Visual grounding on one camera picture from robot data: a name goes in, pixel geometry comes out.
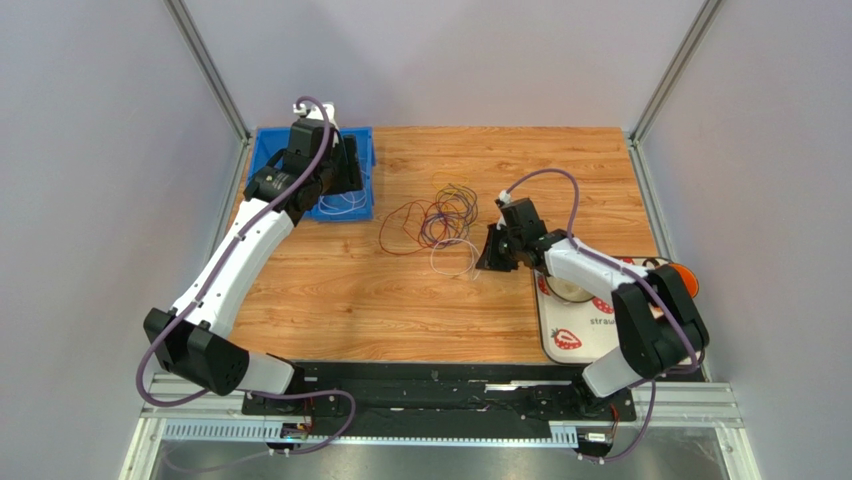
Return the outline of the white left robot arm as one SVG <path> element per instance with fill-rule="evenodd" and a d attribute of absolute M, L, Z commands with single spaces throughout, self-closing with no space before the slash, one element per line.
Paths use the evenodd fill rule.
<path fill-rule="evenodd" d="M 288 394 L 302 369 L 232 343 L 236 316 L 271 254 L 305 214 L 326 195 L 362 186 L 355 136 L 341 135 L 335 121 L 315 113 L 299 118 L 287 145 L 250 178 L 232 226 L 202 272 L 169 309 L 146 315 L 150 347 L 143 359 L 156 359 L 202 394 Z"/>

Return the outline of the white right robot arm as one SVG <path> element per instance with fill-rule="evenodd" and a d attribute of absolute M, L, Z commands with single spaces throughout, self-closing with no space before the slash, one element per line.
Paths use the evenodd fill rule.
<path fill-rule="evenodd" d="M 709 333 L 682 275 L 670 264 L 648 269 L 603 254 L 563 230 L 548 230 L 528 198 L 502 194 L 500 219 L 488 227 L 479 270 L 525 265 L 572 283 L 614 310 L 618 345 L 574 380 L 588 399 L 606 398 L 675 369 L 693 372 Z"/>

